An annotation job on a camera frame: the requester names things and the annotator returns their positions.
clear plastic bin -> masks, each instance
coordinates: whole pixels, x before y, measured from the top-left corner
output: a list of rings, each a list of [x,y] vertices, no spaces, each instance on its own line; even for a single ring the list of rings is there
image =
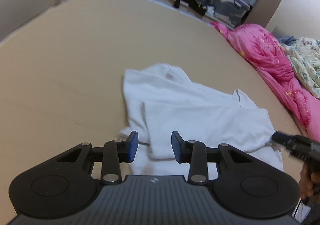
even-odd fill
[[[214,16],[235,27],[250,6],[243,0],[207,0],[214,7]]]

floral blanket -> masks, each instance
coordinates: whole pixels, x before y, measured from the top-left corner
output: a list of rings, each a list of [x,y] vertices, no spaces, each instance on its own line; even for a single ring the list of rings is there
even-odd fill
[[[302,85],[320,98],[320,41],[301,37],[292,46],[281,47]]]

pink floral bedding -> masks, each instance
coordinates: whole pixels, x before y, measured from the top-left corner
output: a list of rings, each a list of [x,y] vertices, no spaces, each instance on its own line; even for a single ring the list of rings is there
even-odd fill
[[[218,22],[210,24],[254,66],[279,101],[305,127],[309,137],[320,141],[320,101],[300,85],[277,39],[256,24],[242,25],[233,31]]]

black tool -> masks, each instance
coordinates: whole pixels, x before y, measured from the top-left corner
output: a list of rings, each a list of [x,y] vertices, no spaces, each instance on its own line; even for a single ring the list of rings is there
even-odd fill
[[[175,0],[173,7],[180,8],[180,0]]]
[[[282,132],[275,132],[272,140],[283,145],[290,151],[290,155],[306,162],[309,169],[309,175],[313,172],[320,172],[320,143],[300,135],[287,135]],[[320,192],[320,184],[313,185],[314,195],[302,201],[303,204],[312,206],[315,203],[317,194]]]
[[[11,225],[73,224],[297,224],[290,216],[299,187],[287,174],[228,145],[207,148],[172,133],[178,163],[190,163],[188,181],[176,176],[127,175],[138,134],[104,147],[82,143],[18,175],[9,188],[18,216]],[[91,177],[102,161],[101,179]],[[209,180],[208,162],[219,177]]]

white towel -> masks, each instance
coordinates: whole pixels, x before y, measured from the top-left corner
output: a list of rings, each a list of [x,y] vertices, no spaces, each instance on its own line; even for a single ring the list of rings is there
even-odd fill
[[[259,109],[242,91],[225,94],[193,83],[185,72],[168,64],[142,71],[126,70],[123,93],[129,127],[139,141],[150,144],[154,159],[174,158],[171,132],[184,140],[198,140],[209,147],[224,142],[242,151],[261,148],[274,133],[265,109]]]

